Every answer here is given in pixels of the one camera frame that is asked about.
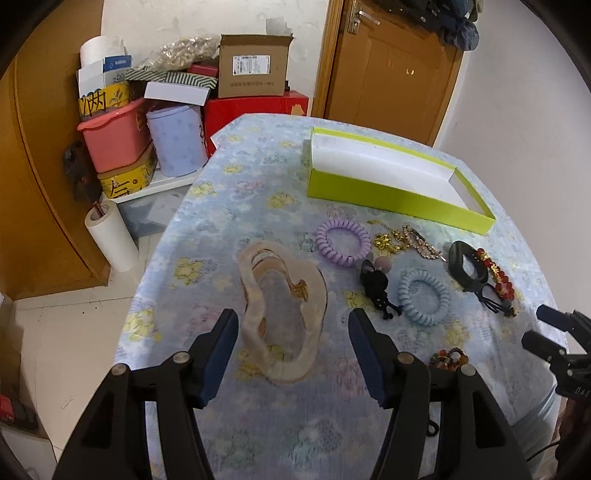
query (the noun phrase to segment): striped gift box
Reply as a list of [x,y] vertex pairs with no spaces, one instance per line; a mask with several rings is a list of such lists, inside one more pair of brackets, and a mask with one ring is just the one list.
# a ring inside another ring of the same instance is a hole
[[125,80],[136,80],[142,82],[164,82],[179,83],[181,85],[190,85],[193,87],[202,87],[213,89],[217,85],[217,79],[187,72],[156,72],[147,67],[142,69],[131,69],[126,75]]

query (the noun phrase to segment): wooden cabinet door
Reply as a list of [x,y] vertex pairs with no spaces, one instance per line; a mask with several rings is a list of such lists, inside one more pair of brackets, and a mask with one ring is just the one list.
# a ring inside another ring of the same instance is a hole
[[379,25],[357,15],[358,33],[349,33],[353,3],[343,9],[326,118],[433,145],[462,52],[369,1],[358,8]]
[[105,284],[109,264],[84,225],[88,203],[75,202],[62,168],[76,127],[80,46],[100,35],[103,0],[64,0],[33,31],[15,61],[17,115],[33,173],[49,208],[90,272]]
[[56,222],[31,169],[13,79],[11,64],[0,80],[0,291],[19,300],[88,287],[96,280]]

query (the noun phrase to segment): coil hair tie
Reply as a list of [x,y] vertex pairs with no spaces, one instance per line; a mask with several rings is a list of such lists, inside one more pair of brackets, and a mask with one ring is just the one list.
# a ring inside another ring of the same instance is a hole
[[[359,252],[357,252],[357,254],[344,256],[343,254],[338,253],[332,247],[326,234],[335,228],[348,230],[359,238],[361,247],[359,248]],[[368,256],[371,250],[371,237],[369,236],[368,231],[356,222],[342,218],[331,218],[318,227],[318,230],[316,231],[316,245],[318,246],[320,253],[331,260],[331,262],[342,267],[350,267],[355,261],[361,260]]]
[[[410,284],[419,281],[429,285],[439,297],[439,308],[435,313],[420,312],[410,299]],[[446,286],[429,272],[424,270],[407,270],[403,272],[398,286],[398,300],[406,317],[421,325],[433,326],[441,323],[447,316],[450,295]]]

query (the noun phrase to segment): tiled floor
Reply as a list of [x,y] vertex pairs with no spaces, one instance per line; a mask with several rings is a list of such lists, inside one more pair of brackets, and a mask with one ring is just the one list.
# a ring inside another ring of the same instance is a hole
[[125,316],[160,236],[139,239],[138,265],[112,273],[107,287],[14,304],[9,334],[21,346],[21,398],[36,409],[58,459],[113,363]]

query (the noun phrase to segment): lime green box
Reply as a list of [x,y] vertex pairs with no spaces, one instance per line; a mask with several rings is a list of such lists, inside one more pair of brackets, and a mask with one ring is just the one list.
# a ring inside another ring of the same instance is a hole
[[314,127],[308,197],[486,234],[495,216],[453,165],[400,145]]

